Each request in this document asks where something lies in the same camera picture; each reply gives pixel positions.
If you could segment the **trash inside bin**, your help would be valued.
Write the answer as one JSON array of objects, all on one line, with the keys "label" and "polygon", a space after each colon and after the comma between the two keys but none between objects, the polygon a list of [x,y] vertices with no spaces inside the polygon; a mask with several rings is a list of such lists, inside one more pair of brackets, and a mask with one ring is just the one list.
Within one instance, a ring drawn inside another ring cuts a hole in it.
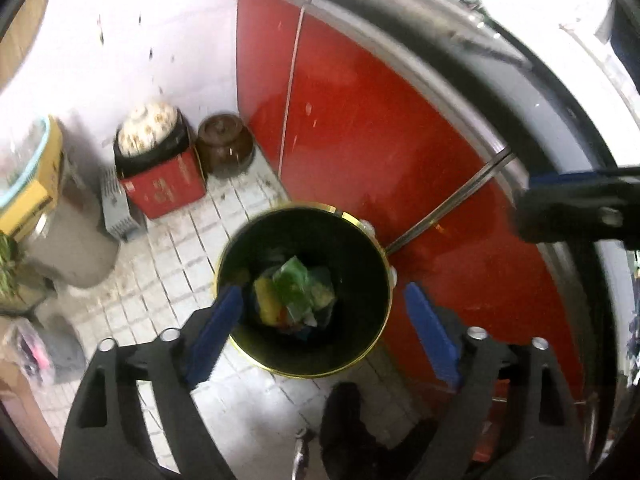
[{"label": "trash inside bin", "polygon": [[297,257],[262,272],[252,295],[260,322],[285,333],[326,327],[336,303],[330,272],[308,269]]}]

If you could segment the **black gold trash bin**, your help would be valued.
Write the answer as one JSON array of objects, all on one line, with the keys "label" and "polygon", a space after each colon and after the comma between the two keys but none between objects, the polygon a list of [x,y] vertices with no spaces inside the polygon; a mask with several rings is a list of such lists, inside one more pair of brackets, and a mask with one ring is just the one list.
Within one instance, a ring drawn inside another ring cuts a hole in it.
[{"label": "black gold trash bin", "polygon": [[385,330],[396,285],[374,229],[332,206],[296,203],[241,226],[222,250],[215,282],[242,295],[231,332],[239,352],[300,379],[360,362]]}]

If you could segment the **plastic bag with pink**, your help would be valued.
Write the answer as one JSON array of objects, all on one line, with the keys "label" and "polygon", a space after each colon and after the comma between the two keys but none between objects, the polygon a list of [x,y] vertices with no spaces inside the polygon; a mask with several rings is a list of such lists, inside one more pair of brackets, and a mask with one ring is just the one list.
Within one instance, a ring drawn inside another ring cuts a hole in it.
[{"label": "plastic bag with pink", "polygon": [[16,366],[33,387],[55,383],[55,369],[46,345],[27,318],[1,317],[1,363]]}]

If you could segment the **grey bucket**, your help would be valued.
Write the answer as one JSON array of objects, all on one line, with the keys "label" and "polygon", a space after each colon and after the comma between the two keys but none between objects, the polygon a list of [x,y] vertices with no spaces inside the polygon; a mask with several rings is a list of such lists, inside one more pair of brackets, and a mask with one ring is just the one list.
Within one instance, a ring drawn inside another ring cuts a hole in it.
[{"label": "grey bucket", "polygon": [[26,263],[52,281],[87,289],[112,272],[119,241],[106,232],[101,202],[63,159],[58,202],[21,243]]}]

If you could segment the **grey plastic basket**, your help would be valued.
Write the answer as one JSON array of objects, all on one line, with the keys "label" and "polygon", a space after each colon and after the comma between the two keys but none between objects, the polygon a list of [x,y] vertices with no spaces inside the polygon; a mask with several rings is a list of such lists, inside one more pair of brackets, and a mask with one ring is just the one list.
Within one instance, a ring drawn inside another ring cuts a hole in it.
[{"label": "grey plastic basket", "polygon": [[115,167],[103,169],[100,185],[105,229],[121,242],[131,242],[143,231],[142,213],[120,184]]}]

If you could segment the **red box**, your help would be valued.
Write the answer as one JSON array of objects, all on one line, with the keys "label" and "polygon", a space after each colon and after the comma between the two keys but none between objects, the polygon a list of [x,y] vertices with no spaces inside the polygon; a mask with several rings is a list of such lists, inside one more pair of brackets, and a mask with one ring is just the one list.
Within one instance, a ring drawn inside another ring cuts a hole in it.
[{"label": "red box", "polygon": [[194,146],[141,174],[121,178],[119,183],[150,220],[195,203],[206,193],[205,174]]}]

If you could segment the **yellow cardboard box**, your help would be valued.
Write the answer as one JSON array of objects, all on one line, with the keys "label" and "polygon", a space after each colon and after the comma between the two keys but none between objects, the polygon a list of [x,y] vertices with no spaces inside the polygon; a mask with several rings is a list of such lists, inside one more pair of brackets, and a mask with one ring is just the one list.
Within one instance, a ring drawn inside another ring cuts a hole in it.
[{"label": "yellow cardboard box", "polygon": [[1,200],[1,232],[20,242],[35,229],[38,219],[58,203],[64,152],[63,133],[58,121],[47,116],[41,121],[43,139],[35,159]]}]

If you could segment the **red cabinet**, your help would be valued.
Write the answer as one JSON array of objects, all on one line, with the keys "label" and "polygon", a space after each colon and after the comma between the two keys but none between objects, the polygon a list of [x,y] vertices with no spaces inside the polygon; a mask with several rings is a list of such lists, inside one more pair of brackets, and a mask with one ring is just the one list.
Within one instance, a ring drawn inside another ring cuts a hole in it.
[{"label": "red cabinet", "polygon": [[[382,245],[404,234],[484,160],[381,60],[309,9],[238,0],[241,117],[294,200],[371,222]],[[535,247],[518,240],[509,204],[490,182],[390,256],[401,283],[491,336],[550,342],[575,400],[584,361],[563,299]]]}]

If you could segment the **brown ceramic jar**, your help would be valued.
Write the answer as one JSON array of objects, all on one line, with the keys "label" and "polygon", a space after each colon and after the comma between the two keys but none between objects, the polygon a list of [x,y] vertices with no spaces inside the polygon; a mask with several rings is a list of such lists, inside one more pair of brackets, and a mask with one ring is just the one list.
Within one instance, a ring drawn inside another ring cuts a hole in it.
[{"label": "brown ceramic jar", "polygon": [[204,172],[219,179],[242,174],[255,154],[254,136],[235,114],[206,117],[198,126],[195,146]]}]

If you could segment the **floral lidded pot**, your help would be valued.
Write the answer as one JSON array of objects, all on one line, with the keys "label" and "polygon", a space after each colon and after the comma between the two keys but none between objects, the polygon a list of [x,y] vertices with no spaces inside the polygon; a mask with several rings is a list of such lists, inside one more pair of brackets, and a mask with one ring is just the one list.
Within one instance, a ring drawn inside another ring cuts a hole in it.
[{"label": "floral lidded pot", "polygon": [[116,130],[115,167],[120,178],[130,178],[183,153],[192,130],[178,107],[147,102],[130,112]]}]

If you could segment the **round wooden board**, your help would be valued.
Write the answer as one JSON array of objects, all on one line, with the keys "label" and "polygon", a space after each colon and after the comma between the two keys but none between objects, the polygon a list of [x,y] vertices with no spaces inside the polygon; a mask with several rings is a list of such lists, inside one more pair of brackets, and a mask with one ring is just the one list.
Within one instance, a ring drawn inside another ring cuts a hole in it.
[{"label": "round wooden board", "polygon": [[1,89],[15,77],[35,43],[49,0],[25,0],[1,39]]}]

